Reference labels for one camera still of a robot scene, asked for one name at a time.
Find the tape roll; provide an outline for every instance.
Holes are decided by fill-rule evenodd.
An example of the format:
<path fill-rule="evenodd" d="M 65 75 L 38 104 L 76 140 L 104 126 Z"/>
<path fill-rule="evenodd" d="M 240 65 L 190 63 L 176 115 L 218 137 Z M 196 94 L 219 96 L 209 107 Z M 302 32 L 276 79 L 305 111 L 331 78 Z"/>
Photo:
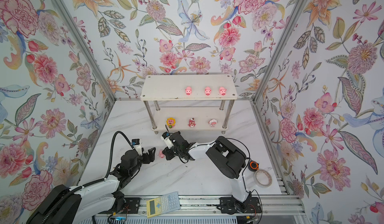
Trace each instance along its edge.
<path fill-rule="evenodd" d="M 266 176 L 267 177 L 267 179 L 268 179 L 268 183 L 267 184 L 263 184 L 263 183 L 265 183 L 265 180 L 261 180 L 262 176 Z M 258 169 L 254 173 L 254 175 L 253 175 L 253 180 L 261 188 L 267 188 L 267 187 L 269 187 L 272 184 L 272 176 L 271 176 L 271 174 L 269 174 L 264 169 Z"/>

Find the metal shelf leg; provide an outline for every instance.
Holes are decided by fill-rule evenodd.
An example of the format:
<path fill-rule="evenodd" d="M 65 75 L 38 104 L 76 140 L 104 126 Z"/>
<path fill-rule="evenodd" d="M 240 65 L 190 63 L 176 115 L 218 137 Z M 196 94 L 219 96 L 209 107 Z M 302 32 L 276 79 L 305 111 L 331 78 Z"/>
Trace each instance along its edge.
<path fill-rule="evenodd" d="M 157 126 L 155 123 L 155 119 L 152 116 L 151 108 L 149 107 L 148 101 L 143 101 L 143 102 L 144 102 L 145 107 L 147 108 L 149 119 L 151 120 L 151 123 L 152 123 L 152 130 L 156 130 Z"/>

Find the cartoon figurine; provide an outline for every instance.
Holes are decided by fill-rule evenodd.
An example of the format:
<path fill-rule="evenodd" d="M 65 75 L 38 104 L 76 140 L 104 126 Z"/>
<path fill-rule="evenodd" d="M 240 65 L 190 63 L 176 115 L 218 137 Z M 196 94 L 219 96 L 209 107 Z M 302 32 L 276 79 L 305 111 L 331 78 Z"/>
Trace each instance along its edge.
<path fill-rule="evenodd" d="M 187 88 L 185 89 L 185 93 L 186 93 L 187 95 L 190 95 L 190 94 L 192 93 L 192 88 L 191 88 L 191 87 L 187 87 Z"/>
<path fill-rule="evenodd" d="M 205 88 L 205 94 L 207 95 L 207 96 L 209 96 L 210 94 L 211 94 L 211 88 L 209 88 L 209 87 L 206 87 Z"/>
<path fill-rule="evenodd" d="M 218 92 L 221 94 L 221 95 L 225 95 L 225 92 L 227 91 L 227 89 L 225 89 L 224 87 L 220 87 L 220 89 L 218 89 Z"/>
<path fill-rule="evenodd" d="M 189 123 L 188 123 L 188 126 L 189 127 L 191 127 L 191 128 L 193 128 L 193 127 L 195 127 L 195 118 L 191 118 L 190 120 L 189 120 Z"/>
<path fill-rule="evenodd" d="M 175 124 L 176 124 L 176 121 L 175 121 L 174 118 L 170 117 L 170 118 L 167 119 L 167 125 L 168 125 L 169 128 L 174 127 Z"/>
<path fill-rule="evenodd" d="M 211 127 L 215 127 L 215 125 L 217 124 L 217 120 L 216 119 L 212 119 L 208 122 L 208 124 L 211 126 Z"/>

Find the calculator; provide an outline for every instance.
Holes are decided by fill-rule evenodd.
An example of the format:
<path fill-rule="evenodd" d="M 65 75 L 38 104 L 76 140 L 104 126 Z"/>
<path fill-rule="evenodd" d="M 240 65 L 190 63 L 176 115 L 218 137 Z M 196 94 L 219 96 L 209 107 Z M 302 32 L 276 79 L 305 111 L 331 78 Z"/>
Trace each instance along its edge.
<path fill-rule="evenodd" d="M 180 209 L 179 195 L 175 191 L 147 201 L 147 218 Z"/>

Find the white shelf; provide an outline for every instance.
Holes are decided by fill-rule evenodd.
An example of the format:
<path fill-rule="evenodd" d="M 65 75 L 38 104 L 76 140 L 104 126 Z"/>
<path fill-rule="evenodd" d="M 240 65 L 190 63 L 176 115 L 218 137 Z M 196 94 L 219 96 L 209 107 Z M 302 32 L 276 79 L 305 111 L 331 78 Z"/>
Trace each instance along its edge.
<path fill-rule="evenodd" d="M 185 89 L 192 88 L 187 95 Z M 205 94 L 205 88 L 212 92 Z M 218 89 L 224 87 L 227 92 L 220 95 Z M 237 92 L 231 75 L 148 75 L 145 79 L 140 99 L 142 101 L 175 100 L 236 100 Z"/>
<path fill-rule="evenodd" d="M 225 119 L 226 110 L 220 111 L 218 106 L 194 106 L 194 107 L 160 107 L 159 111 L 154 111 L 154 119 L 157 129 L 154 131 L 166 131 L 167 119 L 172 117 L 176 120 L 176 124 L 170 132 L 180 130 L 208 130 L 208 131 L 224 131 L 223 122 Z M 196 126 L 191 128 L 188 126 L 188 121 L 195 118 Z M 215 127 L 210 127 L 208 122 L 211 119 L 216 119 Z"/>

